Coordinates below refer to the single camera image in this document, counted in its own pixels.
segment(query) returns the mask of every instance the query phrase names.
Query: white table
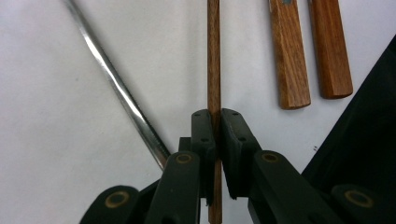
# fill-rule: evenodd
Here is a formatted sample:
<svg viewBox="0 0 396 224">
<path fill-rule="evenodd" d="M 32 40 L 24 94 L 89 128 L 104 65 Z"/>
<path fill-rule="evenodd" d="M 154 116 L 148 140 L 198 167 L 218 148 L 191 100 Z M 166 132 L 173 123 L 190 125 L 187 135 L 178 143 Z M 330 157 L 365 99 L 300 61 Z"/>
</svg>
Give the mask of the white table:
<svg viewBox="0 0 396 224">
<path fill-rule="evenodd" d="M 206 1 L 81 8 L 165 144 L 206 108 Z M 352 96 L 323 100 L 307 1 L 299 1 L 312 105 L 277 103 L 267 1 L 221 1 L 222 106 L 301 172 Z M 396 1 L 340 0 L 355 92 L 396 34 Z M 0 223 L 77 223 L 103 190 L 161 176 L 62 1 L 0 2 Z M 201 222 L 206 223 L 203 203 Z M 223 182 L 223 223 L 251 223 Z"/>
</svg>

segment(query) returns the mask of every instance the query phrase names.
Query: wooden handle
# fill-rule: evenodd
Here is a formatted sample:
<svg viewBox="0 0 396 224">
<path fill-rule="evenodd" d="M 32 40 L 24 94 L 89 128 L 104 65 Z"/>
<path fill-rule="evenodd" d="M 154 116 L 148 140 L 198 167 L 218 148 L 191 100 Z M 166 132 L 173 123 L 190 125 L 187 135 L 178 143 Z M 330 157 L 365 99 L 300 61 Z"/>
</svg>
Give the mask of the wooden handle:
<svg viewBox="0 0 396 224">
<path fill-rule="evenodd" d="M 321 95 L 326 99 L 346 97 L 353 87 L 338 0 L 309 3 Z"/>
<path fill-rule="evenodd" d="M 270 0 L 276 72 L 283 109 L 311 104 L 296 0 Z"/>
<path fill-rule="evenodd" d="M 219 0 L 207 0 L 207 108 L 212 118 L 213 134 L 218 142 L 221 113 Z M 213 203 L 209 207 L 209 223 L 220 224 L 222 222 L 222 204 L 221 160 L 219 158 L 215 164 L 213 196 Z"/>
</svg>

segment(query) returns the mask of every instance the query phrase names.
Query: clamp jaw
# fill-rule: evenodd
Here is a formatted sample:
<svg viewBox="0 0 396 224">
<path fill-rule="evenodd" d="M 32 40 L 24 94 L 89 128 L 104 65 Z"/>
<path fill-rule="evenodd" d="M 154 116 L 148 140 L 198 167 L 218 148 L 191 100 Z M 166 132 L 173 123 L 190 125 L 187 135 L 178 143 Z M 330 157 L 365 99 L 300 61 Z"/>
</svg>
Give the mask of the clamp jaw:
<svg viewBox="0 0 396 224">
<path fill-rule="evenodd" d="M 213 202 L 216 146 L 230 196 L 249 198 L 254 223 L 371 223 L 381 212 L 373 209 L 381 201 L 358 186 L 336 186 L 332 195 L 317 191 L 284 156 L 261 149 L 240 113 L 222 109 L 217 144 L 208 111 L 193 113 L 191 137 L 180 138 L 161 179 L 140 192 L 105 190 L 81 223 L 199 223 L 200 199 Z"/>
</svg>

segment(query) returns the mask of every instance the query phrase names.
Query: wooden rod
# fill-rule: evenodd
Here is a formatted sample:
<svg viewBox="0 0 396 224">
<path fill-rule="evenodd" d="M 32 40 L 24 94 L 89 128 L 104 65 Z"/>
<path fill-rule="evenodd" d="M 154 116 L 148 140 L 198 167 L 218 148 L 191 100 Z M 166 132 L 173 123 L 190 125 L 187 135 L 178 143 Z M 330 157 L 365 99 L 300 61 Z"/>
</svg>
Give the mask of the wooden rod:
<svg viewBox="0 0 396 224">
<path fill-rule="evenodd" d="M 269 0 L 280 107 L 311 104 L 296 0 Z"/>
<path fill-rule="evenodd" d="M 338 0 L 309 0 L 309 9 L 320 93 L 325 99 L 347 97 L 353 86 Z"/>
<path fill-rule="evenodd" d="M 212 117 L 212 127 L 219 141 L 219 123 L 221 110 L 220 94 L 220 23 L 219 0 L 207 0 L 207 107 Z M 209 206 L 209 223 L 220 224 L 221 213 L 221 160 L 215 164 L 214 199 Z"/>
</svg>

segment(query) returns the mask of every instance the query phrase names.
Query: black plastic part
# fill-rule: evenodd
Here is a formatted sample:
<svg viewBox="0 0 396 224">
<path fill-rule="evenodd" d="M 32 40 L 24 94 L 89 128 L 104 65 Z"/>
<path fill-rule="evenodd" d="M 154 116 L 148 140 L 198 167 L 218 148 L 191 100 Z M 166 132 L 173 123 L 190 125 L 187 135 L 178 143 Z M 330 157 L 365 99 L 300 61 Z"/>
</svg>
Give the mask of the black plastic part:
<svg viewBox="0 0 396 224">
<path fill-rule="evenodd" d="M 81 224 L 126 224 L 131 223 L 137 208 L 137 189 L 116 186 L 105 190 L 92 203 Z"/>
<path fill-rule="evenodd" d="M 247 209 L 250 213 L 251 219 L 254 224 L 276 224 L 276 218 L 271 211 L 267 201 L 256 201 L 249 198 L 247 203 Z"/>
<path fill-rule="evenodd" d="M 376 193 L 356 185 L 340 185 L 332 189 L 332 199 L 339 206 L 338 214 L 348 223 L 396 223 L 396 207 Z"/>
<path fill-rule="evenodd" d="M 334 186 L 354 184 L 396 204 L 395 115 L 396 36 L 306 166 L 303 176 L 314 188 L 328 194 Z"/>
<path fill-rule="evenodd" d="M 200 159 L 189 151 L 169 157 L 145 223 L 199 223 Z"/>
<path fill-rule="evenodd" d="M 180 137 L 178 140 L 178 151 L 191 151 L 191 138 Z"/>
<path fill-rule="evenodd" d="M 215 184 L 216 141 L 207 109 L 191 115 L 191 151 L 201 159 L 201 197 L 208 205 L 213 203 Z"/>
<path fill-rule="evenodd" d="M 220 139 L 220 156 L 230 196 L 247 197 L 251 191 L 253 156 L 262 149 L 242 115 L 231 109 L 221 110 Z"/>
<path fill-rule="evenodd" d="M 344 223 L 281 154 L 257 152 L 253 174 L 277 223 Z"/>
<path fill-rule="evenodd" d="M 132 213 L 133 223 L 144 223 L 159 182 L 160 180 L 157 180 L 139 192 L 137 209 Z"/>
</svg>

